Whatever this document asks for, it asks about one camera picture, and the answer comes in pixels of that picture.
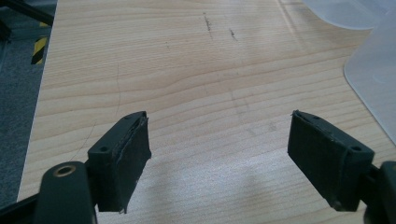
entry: floor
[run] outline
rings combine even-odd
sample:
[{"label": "floor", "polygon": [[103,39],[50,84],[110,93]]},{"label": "floor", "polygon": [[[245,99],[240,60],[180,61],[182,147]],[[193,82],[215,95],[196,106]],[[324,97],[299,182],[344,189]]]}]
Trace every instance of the floor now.
[{"label": "floor", "polygon": [[[25,2],[52,15],[55,12],[56,0]],[[11,29],[39,26],[38,21],[5,7],[0,8],[0,20]],[[13,40],[5,50],[0,48],[4,53],[0,61],[0,208],[16,202],[21,184],[46,55],[42,64],[31,64],[35,41]]]}]

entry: wooden table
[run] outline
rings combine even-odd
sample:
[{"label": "wooden table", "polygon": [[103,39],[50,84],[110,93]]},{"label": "wooden table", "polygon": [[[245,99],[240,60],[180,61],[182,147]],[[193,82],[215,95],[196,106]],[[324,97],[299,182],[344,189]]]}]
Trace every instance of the wooden table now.
[{"label": "wooden table", "polygon": [[85,161],[118,119],[149,116],[127,215],[100,223],[361,223],[287,154],[291,112],[316,114],[396,160],[343,75],[368,31],[301,1],[59,0],[19,199],[55,164]]}]

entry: yellow and black striped tape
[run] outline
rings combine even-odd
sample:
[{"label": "yellow and black striped tape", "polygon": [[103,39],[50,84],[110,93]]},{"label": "yellow and black striped tape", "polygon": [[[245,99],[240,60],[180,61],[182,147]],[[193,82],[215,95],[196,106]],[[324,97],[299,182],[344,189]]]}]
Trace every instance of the yellow and black striped tape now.
[{"label": "yellow and black striped tape", "polygon": [[[40,22],[40,26],[47,26],[47,24],[44,22]],[[33,51],[31,64],[43,63],[44,48],[46,47],[46,44],[47,44],[46,37],[41,37],[37,39],[37,41],[35,42],[35,50]]]}]

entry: wood grain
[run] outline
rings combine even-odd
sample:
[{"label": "wood grain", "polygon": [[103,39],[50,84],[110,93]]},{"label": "wood grain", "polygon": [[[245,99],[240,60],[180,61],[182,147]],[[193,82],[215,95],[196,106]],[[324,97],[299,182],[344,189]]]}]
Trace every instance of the wood grain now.
[{"label": "wood grain", "polygon": [[343,76],[369,33],[301,1],[59,0],[19,199],[121,117],[146,110],[153,156],[127,215],[100,223],[361,223],[333,211],[287,154],[316,114],[396,160]]}]

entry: pencil mark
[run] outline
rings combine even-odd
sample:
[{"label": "pencil mark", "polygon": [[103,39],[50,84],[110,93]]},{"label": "pencil mark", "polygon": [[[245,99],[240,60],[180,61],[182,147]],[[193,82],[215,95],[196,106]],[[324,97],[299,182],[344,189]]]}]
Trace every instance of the pencil mark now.
[{"label": "pencil mark", "polygon": [[212,23],[210,23],[209,19],[207,18],[206,12],[204,12],[204,16],[205,16],[205,22],[206,22],[207,31],[209,32],[210,38],[213,39],[212,32],[210,32],[212,30],[212,28],[211,28]]},{"label": "pencil mark", "polygon": [[95,128],[95,126],[96,126],[96,122],[93,124],[92,129],[91,129],[91,132],[90,132],[90,134],[88,134],[88,137],[85,139],[85,141],[84,141],[84,143],[82,144],[81,148],[80,148],[80,149],[77,151],[77,153],[72,157],[72,159],[70,159],[70,161],[73,160],[73,159],[78,155],[78,153],[84,148],[85,144],[88,142],[88,139],[90,139],[90,137],[91,137],[91,135],[92,135],[92,133],[93,133],[93,129]]},{"label": "pencil mark", "polygon": [[269,131],[270,132],[274,132],[274,131],[276,131],[277,130],[277,127],[276,127],[276,125],[271,121],[270,122],[270,124],[269,124]]},{"label": "pencil mark", "polygon": [[231,33],[231,36],[233,37],[233,40],[235,40],[235,41],[238,41],[236,38],[235,38],[235,33],[233,32],[233,30],[230,28],[230,33]]},{"label": "pencil mark", "polygon": [[120,103],[121,103],[121,90],[120,90],[119,77],[120,77],[120,64],[117,63],[117,87],[119,88],[119,105],[117,106],[116,116],[119,114]]}]

